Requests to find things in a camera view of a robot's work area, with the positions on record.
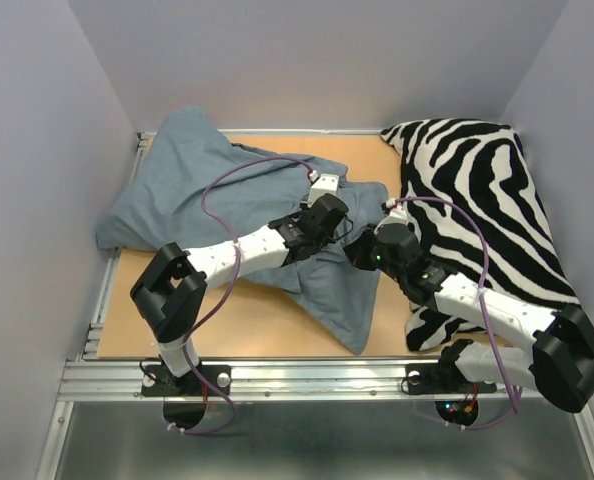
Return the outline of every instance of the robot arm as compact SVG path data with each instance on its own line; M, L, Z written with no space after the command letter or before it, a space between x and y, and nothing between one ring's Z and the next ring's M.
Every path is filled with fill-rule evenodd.
M182 250L171 243L157 252L130 296L148 322L160 356L173 377L179 379L190 371L182 351L184 343L193 365L199 364L189 333L197 321L204 295L232 278L235 248L241 252L239 275L246 275L305 260L334 241L335 229L348 207L333 194L323 192L319 182L321 179L311 188L310 207L271 221L241 237L237 245L228 241Z
M594 327L578 307L559 312L530 305L484 289L463 274L422 252L407 226L406 212L393 208L388 217L347 247L353 264L379 269L418 304L485 327L479 305L483 294L496 334L516 348L500 348L511 383L538 390L557 407L577 413L594 393ZM473 382L501 382L490 346L458 340L442 352L436 365L420 365L409 394L433 393Z

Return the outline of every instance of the zebra print pillow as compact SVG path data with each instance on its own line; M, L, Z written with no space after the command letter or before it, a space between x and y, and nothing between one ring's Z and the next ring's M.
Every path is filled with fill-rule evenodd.
M486 286L559 309L578 300L555 253L542 203L508 125L466 119L406 122L382 131L401 155L402 197L438 196L463 208L489 246ZM421 247L470 280L479 279L479 238L452 208L405 204ZM417 305L406 326L411 351L448 342L456 331L479 330L465 320Z

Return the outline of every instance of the wooden board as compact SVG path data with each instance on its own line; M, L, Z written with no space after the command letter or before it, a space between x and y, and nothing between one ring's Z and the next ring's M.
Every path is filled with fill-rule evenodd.
M391 196L400 191L399 157L373 136L238 136L234 143L283 153L306 153L348 165L348 179L381 182ZM129 291L152 253L121 253L97 355L100 358L155 356L157 348ZM223 288L204 299L202 314L221 298ZM397 284L382 276L377 291L366 356L408 354L404 325L408 300ZM351 353L283 291L240 280L220 312L193 335L202 356L303 357Z

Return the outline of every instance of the gray wall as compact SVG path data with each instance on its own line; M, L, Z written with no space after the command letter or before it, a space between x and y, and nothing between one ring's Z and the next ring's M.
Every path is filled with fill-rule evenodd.
M565 0L69 0L126 112L154 131L499 117Z
M594 321L594 0L569 2L504 119L524 139L557 251Z
M134 147L64 0L0 1L0 478L34 478L103 262L93 225Z

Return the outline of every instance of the blue cloth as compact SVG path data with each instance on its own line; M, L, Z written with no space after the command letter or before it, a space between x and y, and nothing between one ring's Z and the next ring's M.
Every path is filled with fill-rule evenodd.
M234 166L272 155L275 153L231 144L198 107L171 114L133 182L99 223L99 248L156 250L169 242L189 248L228 240L223 227L201 210L202 191ZM339 175L339 197L348 205L354 228L340 242L306 261L245 278L282 288L359 354L368 340L379 274L353 268L343 247L356 240L367 223L383 218L380 205L387 198L386 188L379 183L348 182L345 165L308 155L291 156L308 162L320 174ZM243 236L298 211L309 188L302 165L273 161L231 175L210 192L207 204ZM344 222L338 234L349 228Z

